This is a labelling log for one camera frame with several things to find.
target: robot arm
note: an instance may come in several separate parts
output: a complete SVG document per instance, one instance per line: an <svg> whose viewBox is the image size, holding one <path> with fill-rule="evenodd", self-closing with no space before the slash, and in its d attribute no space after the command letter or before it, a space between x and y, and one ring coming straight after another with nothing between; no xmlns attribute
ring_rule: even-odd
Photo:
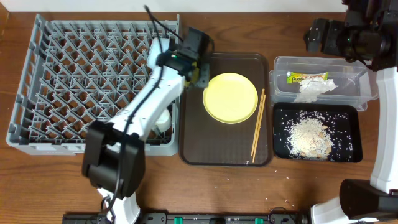
<svg viewBox="0 0 398 224"><path fill-rule="evenodd" d="M311 208L313 224L375 222L398 218L398 1L343 1L346 19L316 19L305 34L309 52L358 60L377 72L379 142L371 180L346 179L340 196Z"/></svg>
<svg viewBox="0 0 398 224"><path fill-rule="evenodd" d="M398 72L387 68L377 73L380 95L379 143L371 185L387 194L398 189Z"/></svg>
<svg viewBox="0 0 398 224"><path fill-rule="evenodd" d="M210 42L209 36L192 28L176 49L168 49L169 39L154 39L148 57L152 75L145 87L108 123L94 121L90 126L82 173L104 198L114 199L108 220L113 216L116 223L136 221L140 209L135 191L145 172L144 142L159 117L167 117L168 105L185 87L207 87L210 66L206 50ZM118 153L121 141L126 143L123 156Z"/></svg>

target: chopsticks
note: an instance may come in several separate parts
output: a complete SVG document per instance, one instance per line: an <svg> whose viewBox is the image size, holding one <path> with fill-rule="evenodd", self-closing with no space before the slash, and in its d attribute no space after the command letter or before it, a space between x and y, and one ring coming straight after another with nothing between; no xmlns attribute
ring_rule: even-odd
<svg viewBox="0 0 398 224"><path fill-rule="evenodd" d="M260 129L261 129L261 121L262 121L262 114L264 112L265 103L266 103L266 95L264 94L264 89L262 89L260 105L259 105L259 113L257 115L257 123L256 123L256 128L254 130L253 145L252 145L252 148L251 148L251 156L253 157L253 163L254 163L254 160L256 158L257 143L258 143L258 140L259 140L259 134L260 134Z"/></svg>

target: wooden table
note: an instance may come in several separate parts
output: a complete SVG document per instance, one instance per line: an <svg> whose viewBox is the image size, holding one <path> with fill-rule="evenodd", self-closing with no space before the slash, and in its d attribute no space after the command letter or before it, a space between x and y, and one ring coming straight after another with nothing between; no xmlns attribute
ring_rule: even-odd
<svg viewBox="0 0 398 224"><path fill-rule="evenodd" d="M146 20L144 13L43 13L46 20ZM156 13L173 20L176 13ZM325 13L180 13L219 52L257 52L273 69L277 56L325 57L305 51L304 32ZM35 13L10 13L0 42L0 223L60 223L65 212L97 212L101 197L82 177L82 155L29 156L6 144L6 132ZM359 113L364 158L335 163L274 160L261 168L189 166L179 157L146 157L137 192L144 209L171 213L267 213L308 208L336 197L344 179L369 179L376 158L379 101Z"/></svg>

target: plastic dish rack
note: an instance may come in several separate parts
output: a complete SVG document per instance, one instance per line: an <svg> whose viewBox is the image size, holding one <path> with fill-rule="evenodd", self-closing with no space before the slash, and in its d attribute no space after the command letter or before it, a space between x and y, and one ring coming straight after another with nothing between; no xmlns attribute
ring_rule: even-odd
<svg viewBox="0 0 398 224"><path fill-rule="evenodd" d="M161 21L179 31L176 21ZM162 37L178 42L157 26ZM31 155L74 155L85 150L88 126L125 107L150 77L146 65L155 37L150 21L46 21L35 18L8 145ZM150 135L147 155L178 151L179 99L170 106L172 129Z"/></svg>

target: black cable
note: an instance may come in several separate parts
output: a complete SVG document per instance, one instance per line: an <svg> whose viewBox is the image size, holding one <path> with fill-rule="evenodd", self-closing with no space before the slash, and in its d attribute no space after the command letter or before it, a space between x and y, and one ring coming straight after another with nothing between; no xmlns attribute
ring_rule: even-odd
<svg viewBox="0 0 398 224"><path fill-rule="evenodd" d="M105 198L102 199L102 201L101 201L101 211L104 211L105 202L108 202L109 200L111 200L110 196L106 196ZM113 224L115 219L116 219L116 215L114 214L112 208L110 209L110 212L111 212L111 215L112 215L111 224Z"/></svg>
<svg viewBox="0 0 398 224"><path fill-rule="evenodd" d="M274 211L275 209L278 209L278 208L281 208L281 209L285 210L286 212L288 212L286 208L281 207L281 206L278 206L278 207L275 207L275 208L271 209L271 211L268 213L268 216L267 216L268 222L269 222L269 223L275 224L269 217L271 216L272 211ZM294 223L297 223L297 222L296 222L296 219L293 218L293 216L292 216L291 214L288 214L288 215L289 215L290 218L294 221Z"/></svg>
<svg viewBox="0 0 398 224"><path fill-rule="evenodd" d="M160 35L159 35L159 31L156 28L156 24L155 24L155 20L158 21L149 11L147 6L144 6L145 10L147 11L152 24L154 25L154 29L156 32L156 36L157 36L157 40L159 41L159 47L160 47L160 52L163 52L163 48L162 48L162 44L160 43ZM156 88L159 86L160 81L162 81L162 77L163 77L163 66L161 66L160 69L160 75L158 80L156 81L155 85L152 87L152 89L150 89L150 91L148 92L148 94L146 94L146 96L138 103L138 105L134 108L134 110L132 111L132 113L127 117L127 121L126 121L126 125L124 127L124 131L122 133L122 141L121 141L121 145L120 145L120 151L119 151L119 162L118 162L118 172L116 173L116 186L115 186L115 190L112 196L111 201L108 204L108 207L103 210L104 213L108 213L109 211L112 210L113 204L116 200L116 196L118 194L119 188L120 188L120 180L121 180L121 169L122 169L122 160L124 157L124 152L126 151L126 142L128 139L128 135L127 135L127 131L130 127L131 121L134 117L134 115L137 113L137 111L139 110L139 108L145 103L145 101L150 97L150 95L156 90Z"/></svg>
<svg viewBox="0 0 398 224"><path fill-rule="evenodd" d="M169 31L170 33L172 33L174 36L176 36L178 39L181 40L181 42L183 42L184 40L178 35L176 34L174 31L170 30L169 28L167 28L165 25L163 25L159 20L156 19L156 17L154 15L152 15L152 13L150 12L148 6L144 6L144 9L147 11L151 21L154 23L154 21L156 21L161 27L163 27L165 30Z"/></svg>

